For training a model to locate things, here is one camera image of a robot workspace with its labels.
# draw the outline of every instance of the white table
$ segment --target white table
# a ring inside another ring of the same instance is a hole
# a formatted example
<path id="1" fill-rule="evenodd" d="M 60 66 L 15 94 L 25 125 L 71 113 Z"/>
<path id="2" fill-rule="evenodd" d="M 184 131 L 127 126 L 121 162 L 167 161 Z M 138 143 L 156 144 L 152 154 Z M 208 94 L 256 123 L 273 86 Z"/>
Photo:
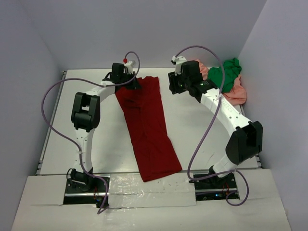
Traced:
<path id="1" fill-rule="evenodd" d="M 290 231 L 270 170 L 242 173 L 250 185 L 250 194 L 239 207 L 225 200 L 200 201 L 187 207 L 108 209 L 100 215 L 94 205 L 62 205 L 64 175 L 28 177 L 12 230 Z M 240 195 L 244 195 L 242 179 L 235 175 L 235 180 Z"/>
<path id="2" fill-rule="evenodd" d="M 110 69 L 68 70 L 66 78 L 86 78 L 100 83 Z M 213 114 L 187 92 L 172 95 L 169 90 L 168 73 L 173 68 L 141 69 L 138 77 L 159 77 L 168 136 L 182 168 L 187 169 L 189 160 L 205 132 Z M 93 86 L 80 81 L 65 82 L 56 105 L 53 126 L 66 136 L 75 137 L 70 120 L 76 92 L 86 92 Z M 223 125 L 216 120 L 203 143 L 193 165 L 194 170 L 207 170 L 225 153 L 229 136 Z M 65 174 L 77 158 L 74 144 L 54 132 L 47 136 L 42 158 L 41 175 Z M 95 173 L 139 172 L 123 111 L 112 95 L 101 103 L 101 121 L 93 137 L 92 162 Z M 257 168 L 251 158 L 239 168 Z"/>

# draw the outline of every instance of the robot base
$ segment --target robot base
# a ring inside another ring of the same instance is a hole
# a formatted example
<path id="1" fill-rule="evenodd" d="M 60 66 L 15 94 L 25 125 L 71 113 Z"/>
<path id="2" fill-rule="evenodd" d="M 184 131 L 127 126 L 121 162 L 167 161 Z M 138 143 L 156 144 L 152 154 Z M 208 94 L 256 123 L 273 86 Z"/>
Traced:
<path id="1" fill-rule="evenodd" d="M 209 174 L 194 174 L 194 178 L 208 176 Z M 237 194 L 237 186 L 233 173 L 218 178 L 216 181 L 210 179 L 191 181 L 194 183 L 196 191 L 196 201 L 211 201 L 211 200 L 225 200 L 229 193 L 236 191 L 229 196 L 229 199 L 239 199 Z"/>
<path id="2" fill-rule="evenodd" d="M 103 177 L 109 185 L 109 177 Z M 64 205 L 81 205 L 81 204 L 96 204 L 97 207 L 101 205 L 103 197 L 105 196 L 105 186 L 103 181 L 97 178 L 93 178 L 92 189 L 86 189 L 82 184 L 74 183 L 71 179 L 66 181 Z"/>

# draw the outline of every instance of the green cloth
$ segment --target green cloth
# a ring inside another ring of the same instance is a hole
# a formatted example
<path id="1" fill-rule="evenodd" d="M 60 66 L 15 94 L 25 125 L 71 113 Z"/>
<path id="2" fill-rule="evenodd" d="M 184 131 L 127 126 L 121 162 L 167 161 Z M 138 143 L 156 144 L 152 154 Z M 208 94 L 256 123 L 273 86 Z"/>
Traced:
<path id="1" fill-rule="evenodd" d="M 234 80 L 240 74 L 242 68 L 240 66 L 240 61 L 237 58 L 225 61 L 223 63 L 223 67 L 225 69 L 226 78 L 222 88 L 222 93 L 226 93 L 231 91 L 234 84 Z M 216 86 L 220 88 L 222 82 L 221 67 L 220 68 L 212 67 L 208 71 L 207 78 L 212 80 L 216 84 Z"/>

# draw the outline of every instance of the pink cloth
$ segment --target pink cloth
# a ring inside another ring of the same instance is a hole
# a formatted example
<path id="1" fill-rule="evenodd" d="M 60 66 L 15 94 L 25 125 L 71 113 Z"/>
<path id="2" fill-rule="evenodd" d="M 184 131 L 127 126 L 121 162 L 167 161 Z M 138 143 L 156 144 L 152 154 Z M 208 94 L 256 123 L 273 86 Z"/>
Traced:
<path id="1" fill-rule="evenodd" d="M 196 59 L 196 61 L 199 62 L 200 72 L 202 73 L 203 79 L 207 79 L 208 68 L 204 66 L 199 59 Z M 245 88 L 241 86 L 241 75 L 238 75 L 235 79 L 231 91 L 228 93 L 223 93 L 223 95 L 233 106 L 246 102 L 247 93 Z"/>

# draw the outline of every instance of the white floor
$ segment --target white floor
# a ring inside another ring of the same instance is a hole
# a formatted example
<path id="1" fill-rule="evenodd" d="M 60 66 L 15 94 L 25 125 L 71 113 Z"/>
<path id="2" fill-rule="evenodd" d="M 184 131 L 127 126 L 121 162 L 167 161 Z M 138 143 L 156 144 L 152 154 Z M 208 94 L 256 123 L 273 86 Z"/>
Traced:
<path id="1" fill-rule="evenodd" d="M 68 70 L 66 78 L 86 78 L 100 83 L 109 71 L 110 69 Z M 173 68 L 141 69 L 138 77 L 159 77 L 168 136 L 182 168 L 187 169 L 189 160 L 213 114 L 187 92 L 172 95 L 168 81 L 168 73 L 172 71 Z M 78 91 L 86 92 L 91 88 L 92 85 L 80 81 L 64 83 L 54 115 L 53 126 L 56 129 L 71 138 L 75 137 L 75 130 L 70 120 L 74 96 Z M 47 137 L 40 174 L 65 174 L 75 160 L 78 160 L 76 148 L 54 132 Z M 228 140 L 225 128 L 216 120 L 192 169 L 209 169 L 225 154 Z M 93 137 L 92 162 L 96 173 L 138 172 L 124 115 L 115 95 L 101 103 L 101 121 Z M 239 166 L 239 168 L 257 167 L 255 158 Z"/>
<path id="2" fill-rule="evenodd" d="M 28 177 L 12 230 L 290 231 L 270 170 L 242 173 L 251 197 L 239 207 L 224 200 L 202 201 L 185 207 L 108 209 L 100 215 L 94 205 L 62 205 L 65 176 Z M 239 193 L 245 194 L 241 180 L 236 176 Z"/>
<path id="3" fill-rule="evenodd" d="M 108 71 L 69 70 L 66 77 L 87 78 L 99 83 Z M 159 76 L 168 136 L 183 169 L 187 169 L 194 149 L 213 115 L 187 93 L 171 94 L 167 77 L 171 71 L 173 69 L 169 68 L 141 69 L 139 77 Z M 91 85 L 77 81 L 64 84 L 54 115 L 53 125 L 56 129 L 75 137 L 70 121 L 74 95 L 91 88 Z M 167 187 L 158 187 L 154 181 L 144 183 L 138 173 L 134 176 L 123 174 L 126 179 L 119 180 L 119 173 L 138 172 L 138 168 L 123 112 L 114 95 L 101 104 L 101 123 L 93 138 L 94 171 L 117 173 L 111 174 L 110 178 L 109 199 L 117 202 L 114 206 L 122 207 L 125 204 L 138 208 L 113 208 L 97 215 L 98 209 L 94 205 L 63 205 L 65 173 L 73 166 L 77 153 L 72 144 L 54 132 L 47 137 L 41 158 L 43 166 L 40 173 L 43 176 L 28 177 L 13 231 L 291 230 L 272 174 L 270 170 L 256 169 L 255 158 L 240 165 L 240 168 L 247 168 L 242 173 L 249 183 L 250 194 L 247 202 L 239 207 L 230 206 L 224 200 L 195 202 L 194 187 L 188 182 L 185 173 L 159 179 Z M 224 155 L 228 140 L 225 128 L 216 121 L 193 169 L 209 169 Z M 235 175 L 235 180 L 239 196 L 243 199 L 245 184 L 239 175 Z M 142 200 L 139 195 L 143 199 L 145 195 L 151 195 L 151 199 Z M 169 207 L 160 207 L 166 203 Z"/>

